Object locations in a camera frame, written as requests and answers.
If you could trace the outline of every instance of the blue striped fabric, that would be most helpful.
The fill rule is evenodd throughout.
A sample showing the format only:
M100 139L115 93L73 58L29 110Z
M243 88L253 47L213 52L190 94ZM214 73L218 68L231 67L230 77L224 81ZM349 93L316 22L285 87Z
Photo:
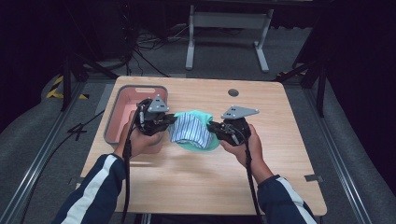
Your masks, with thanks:
M169 126L168 131L171 142L190 143L201 149L207 149L212 140L212 134L206 126L188 113L178 116L176 122Z

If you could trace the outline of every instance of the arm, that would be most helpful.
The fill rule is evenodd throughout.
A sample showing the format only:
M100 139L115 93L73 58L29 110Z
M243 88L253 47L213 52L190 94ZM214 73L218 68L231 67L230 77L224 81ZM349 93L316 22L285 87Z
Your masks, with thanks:
M114 153L99 157L80 187L66 199L52 223L109 222L117 206L122 180L125 179L122 151L131 123L130 119L124 125ZM162 138L163 133L146 136L134 129L131 135L132 157L159 152Z
M269 224L272 223L316 223L308 205L292 189L289 182L274 175L262 157L262 142L253 125L249 125L251 136L248 139L251 155L251 171L258 187L258 201ZM233 147L221 141L224 149L235 155L246 166L245 145Z
M122 159L115 154L102 155L52 223L108 223L124 178Z
M279 175L261 182L257 194L268 223L316 223L309 206Z

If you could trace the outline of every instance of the wooden table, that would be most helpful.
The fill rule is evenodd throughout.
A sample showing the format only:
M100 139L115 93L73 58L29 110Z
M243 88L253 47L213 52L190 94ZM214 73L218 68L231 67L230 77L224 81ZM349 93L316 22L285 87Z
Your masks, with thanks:
M310 205L314 215L327 208L316 181L304 176L314 173L283 86L275 82L215 80L169 77L119 77L81 176L97 158L113 152L104 131L112 106L124 85L161 85L168 89L169 113L201 110L222 121L231 105L259 109L247 117L262 140L263 156L274 174L286 177ZM232 97L229 89L239 95ZM124 191L116 211L122 211ZM221 146L210 152L188 151L170 143L168 132L163 149L156 155L139 155L131 161L129 212L165 214L254 215L246 169Z

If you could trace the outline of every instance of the sleeve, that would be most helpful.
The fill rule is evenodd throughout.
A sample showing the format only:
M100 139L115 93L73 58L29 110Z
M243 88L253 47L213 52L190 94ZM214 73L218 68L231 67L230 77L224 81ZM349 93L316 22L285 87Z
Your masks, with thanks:
M116 209L123 179L122 159L114 154L102 155L52 223L108 223Z
M316 223L309 206L279 175L264 180L258 186L258 201L269 224Z

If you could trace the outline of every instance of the hand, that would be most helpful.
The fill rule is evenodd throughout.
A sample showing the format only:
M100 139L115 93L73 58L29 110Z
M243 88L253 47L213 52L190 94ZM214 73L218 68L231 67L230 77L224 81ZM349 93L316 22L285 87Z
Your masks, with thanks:
M256 129L251 124L249 124L248 127L251 132L251 136L248 139L248 147L251 156L251 164L250 164L251 172L254 178L256 179L257 184L260 184L262 181L264 181L268 177L273 176L274 174L271 172L271 170L268 168L267 164L265 163L264 159L262 158L262 141L260 140L260 137L257 135ZM221 141L220 144L222 147L224 147L226 151L234 154L236 159L243 166L246 167L247 155L245 150L247 148L245 144L236 147L231 146L226 141Z
M123 126L119 144L114 151L114 154L120 156L121 158L133 116L134 114L131 112L128 122ZM161 148L163 147L163 132L155 133L152 136L147 136L135 128L132 131L130 139L132 145L132 157L135 157L139 154L155 154L160 152Z

